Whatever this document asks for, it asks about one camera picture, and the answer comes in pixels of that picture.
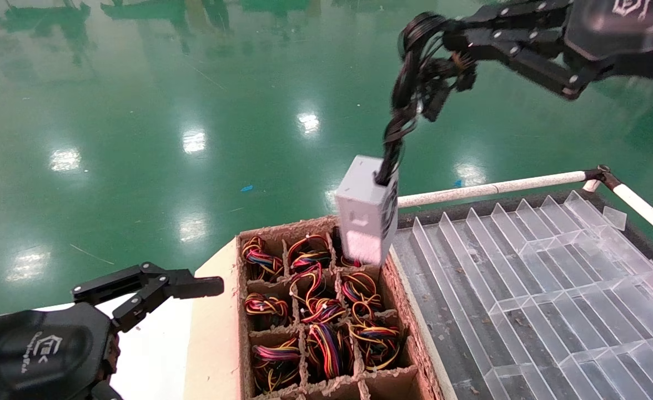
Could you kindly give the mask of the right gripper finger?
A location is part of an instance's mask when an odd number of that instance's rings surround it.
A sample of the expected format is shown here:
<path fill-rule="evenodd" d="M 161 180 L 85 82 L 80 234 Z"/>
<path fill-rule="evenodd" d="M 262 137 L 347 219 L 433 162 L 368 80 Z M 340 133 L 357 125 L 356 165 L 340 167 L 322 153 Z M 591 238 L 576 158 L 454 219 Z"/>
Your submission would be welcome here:
<path fill-rule="evenodd" d="M 565 26 L 573 1 L 509 1 L 481 6 L 459 21 L 459 33 L 473 30 L 555 31 Z"/>
<path fill-rule="evenodd" d="M 599 67 L 568 48 L 552 29 L 469 28 L 444 33 L 443 44 L 471 65 L 497 61 L 568 101 L 600 79 Z"/>

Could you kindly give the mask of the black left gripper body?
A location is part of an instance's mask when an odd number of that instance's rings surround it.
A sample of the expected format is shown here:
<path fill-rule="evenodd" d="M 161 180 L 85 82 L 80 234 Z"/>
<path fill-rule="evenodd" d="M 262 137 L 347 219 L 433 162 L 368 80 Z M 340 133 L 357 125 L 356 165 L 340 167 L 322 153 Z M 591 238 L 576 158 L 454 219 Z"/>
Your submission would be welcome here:
<path fill-rule="evenodd" d="M 0 316 L 0 399 L 91 399 L 120 354 L 110 317 L 86 303 Z"/>

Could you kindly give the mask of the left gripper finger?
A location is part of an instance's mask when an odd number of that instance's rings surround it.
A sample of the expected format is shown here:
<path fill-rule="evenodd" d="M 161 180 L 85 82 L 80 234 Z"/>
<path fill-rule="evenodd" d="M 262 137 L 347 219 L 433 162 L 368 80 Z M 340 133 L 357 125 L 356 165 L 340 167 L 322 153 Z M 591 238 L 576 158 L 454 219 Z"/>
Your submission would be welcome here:
<path fill-rule="evenodd" d="M 78 284 L 72 293 L 75 303 L 91 306 L 128 294 L 129 299 L 114 309 L 112 322 L 116 331 L 129 332 L 167 299 L 208 298 L 223 291 L 221 277 L 196 278 L 190 270 L 164 270 L 143 262 Z"/>
<path fill-rule="evenodd" d="M 123 397 L 116 392 L 108 381 L 101 381 L 93 385 L 91 389 L 91 399 L 93 400 L 123 400 Z"/>

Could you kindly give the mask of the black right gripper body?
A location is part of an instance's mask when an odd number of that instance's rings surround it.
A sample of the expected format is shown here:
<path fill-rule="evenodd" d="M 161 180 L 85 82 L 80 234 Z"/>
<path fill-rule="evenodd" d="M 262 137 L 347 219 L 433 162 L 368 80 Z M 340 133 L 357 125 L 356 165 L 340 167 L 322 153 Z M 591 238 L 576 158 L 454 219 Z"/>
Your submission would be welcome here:
<path fill-rule="evenodd" d="M 611 75 L 653 79 L 653 1 L 574 1 L 564 43 Z"/>

